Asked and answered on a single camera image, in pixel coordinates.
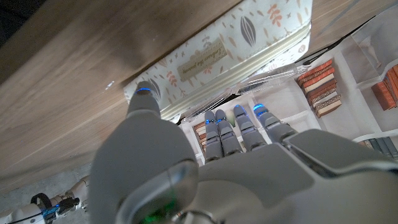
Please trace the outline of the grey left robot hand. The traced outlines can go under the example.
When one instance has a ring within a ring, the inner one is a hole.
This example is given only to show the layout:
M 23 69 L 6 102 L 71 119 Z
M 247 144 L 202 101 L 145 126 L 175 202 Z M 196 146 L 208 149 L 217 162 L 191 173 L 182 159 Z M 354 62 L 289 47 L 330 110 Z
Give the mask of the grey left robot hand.
M 92 223 L 396 223 L 397 163 L 319 129 L 297 132 L 263 105 L 205 115 L 206 161 L 160 117 L 140 82 L 126 119 L 98 149 L 88 193 Z

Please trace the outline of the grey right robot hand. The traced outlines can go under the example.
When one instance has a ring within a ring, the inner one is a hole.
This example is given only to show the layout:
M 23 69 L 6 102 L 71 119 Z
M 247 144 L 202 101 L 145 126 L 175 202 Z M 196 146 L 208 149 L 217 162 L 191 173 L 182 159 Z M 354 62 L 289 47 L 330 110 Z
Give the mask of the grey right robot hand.
M 88 190 L 90 185 L 90 176 L 82 177 L 71 189 L 73 198 L 79 199 L 79 208 L 86 210 L 88 205 Z

